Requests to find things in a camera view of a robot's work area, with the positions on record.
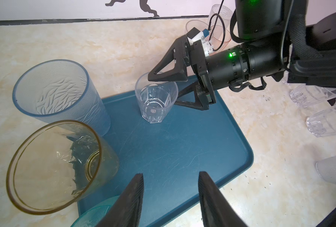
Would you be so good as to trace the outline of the tall blue translucent cup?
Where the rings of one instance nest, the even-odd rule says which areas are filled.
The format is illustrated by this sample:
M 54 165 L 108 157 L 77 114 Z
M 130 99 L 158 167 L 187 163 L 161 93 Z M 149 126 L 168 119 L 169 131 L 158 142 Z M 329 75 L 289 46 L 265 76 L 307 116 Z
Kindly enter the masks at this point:
M 22 113 L 45 123 L 75 120 L 99 136 L 111 127 L 111 118 L 87 70 L 71 60 L 40 63 L 16 82 L 12 100 Z

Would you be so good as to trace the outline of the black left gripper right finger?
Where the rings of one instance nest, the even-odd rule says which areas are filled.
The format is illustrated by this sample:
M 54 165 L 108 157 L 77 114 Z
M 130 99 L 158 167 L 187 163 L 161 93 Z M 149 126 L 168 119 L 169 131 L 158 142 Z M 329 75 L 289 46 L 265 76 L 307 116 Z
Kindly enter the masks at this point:
M 199 173 L 198 191 L 205 227 L 246 226 L 205 171 Z

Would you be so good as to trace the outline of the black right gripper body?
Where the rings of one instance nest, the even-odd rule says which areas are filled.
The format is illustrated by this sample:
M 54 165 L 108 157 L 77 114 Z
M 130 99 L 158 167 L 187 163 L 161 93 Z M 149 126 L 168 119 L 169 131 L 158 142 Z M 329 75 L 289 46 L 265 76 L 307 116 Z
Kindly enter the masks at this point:
M 265 77 L 282 77 L 284 69 L 280 50 L 279 39 L 260 39 L 206 57 L 195 44 L 192 46 L 191 67 L 205 88 L 212 85 L 215 104 L 217 90 L 229 88 L 240 92 L 249 88 L 260 91 L 267 86 Z

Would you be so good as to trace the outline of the green translucent cup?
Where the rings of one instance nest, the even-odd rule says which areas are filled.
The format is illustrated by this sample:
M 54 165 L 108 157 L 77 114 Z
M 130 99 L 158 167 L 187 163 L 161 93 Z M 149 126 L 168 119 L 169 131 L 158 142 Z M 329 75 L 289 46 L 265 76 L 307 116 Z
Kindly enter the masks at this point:
M 106 199 L 79 216 L 71 227 L 95 227 L 109 212 L 119 196 Z

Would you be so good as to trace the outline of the dark teal plastic tray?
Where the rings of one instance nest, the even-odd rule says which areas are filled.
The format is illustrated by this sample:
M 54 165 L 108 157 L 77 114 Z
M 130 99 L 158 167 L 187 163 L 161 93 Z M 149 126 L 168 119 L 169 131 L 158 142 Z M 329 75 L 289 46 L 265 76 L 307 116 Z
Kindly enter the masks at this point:
M 201 171 L 222 187 L 253 163 L 252 148 L 220 95 L 205 111 L 173 106 L 157 124 L 142 118 L 134 91 L 105 98 L 103 104 L 111 117 L 104 139 L 119 158 L 119 170 L 78 202 L 80 215 L 120 195 L 142 173 L 140 226 L 161 227 L 199 202 Z

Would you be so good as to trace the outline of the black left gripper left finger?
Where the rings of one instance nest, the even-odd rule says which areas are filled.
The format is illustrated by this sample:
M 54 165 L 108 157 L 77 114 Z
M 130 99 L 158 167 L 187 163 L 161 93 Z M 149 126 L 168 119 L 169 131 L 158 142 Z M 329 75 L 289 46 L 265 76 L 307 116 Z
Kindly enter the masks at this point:
M 98 227 L 137 227 L 140 223 L 144 194 L 143 174 L 136 174 Z

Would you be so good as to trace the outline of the yellow translucent glass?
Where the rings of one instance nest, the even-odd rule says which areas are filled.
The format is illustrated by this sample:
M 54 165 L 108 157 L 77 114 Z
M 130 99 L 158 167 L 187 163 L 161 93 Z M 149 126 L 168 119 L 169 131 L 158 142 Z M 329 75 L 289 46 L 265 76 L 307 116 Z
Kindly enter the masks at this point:
M 24 213 L 52 214 L 105 185 L 118 168 L 117 154 L 90 126 L 57 121 L 17 149 L 6 175 L 7 195 Z

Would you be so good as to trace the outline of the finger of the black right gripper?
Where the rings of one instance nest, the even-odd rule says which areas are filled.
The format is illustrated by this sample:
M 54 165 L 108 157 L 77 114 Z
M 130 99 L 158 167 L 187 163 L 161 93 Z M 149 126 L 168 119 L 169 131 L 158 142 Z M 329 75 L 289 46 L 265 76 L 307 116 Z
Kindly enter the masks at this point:
M 187 35 L 177 38 L 162 60 L 148 73 L 148 81 L 187 81 L 187 67 L 190 66 L 190 43 Z
M 194 93 L 194 102 L 181 101 L 179 98 L 193 92 Z M 199 80 L 193 82 L 183 90 L 178 93 L 177 100 L 175 105 L 188 107 L 196 110 L 208 110 L 209 105 L 213 104 L 213 88 L 212 85 L 209 85 L 208 88 L 205 88 L 204 84 Z

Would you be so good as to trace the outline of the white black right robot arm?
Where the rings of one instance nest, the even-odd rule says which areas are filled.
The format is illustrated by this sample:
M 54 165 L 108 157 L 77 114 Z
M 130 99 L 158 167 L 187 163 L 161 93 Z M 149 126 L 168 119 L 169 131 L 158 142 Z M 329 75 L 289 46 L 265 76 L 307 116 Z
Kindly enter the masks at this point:
M 253 79 L 267 76 L 289 83 L 336 88 L 336 13 L 306 25 L 307 1 L 236 1 L 230 20 L 235 47 L 210 56 L 197 29 L 177 38 L 149 72 L 154 82 L 187 81 L 191 67 L 197 81 L 178 96 L 194 93 L 194 102 L 176 97 L 175 104 L 207 110 L 215 92 L 254 89 Z

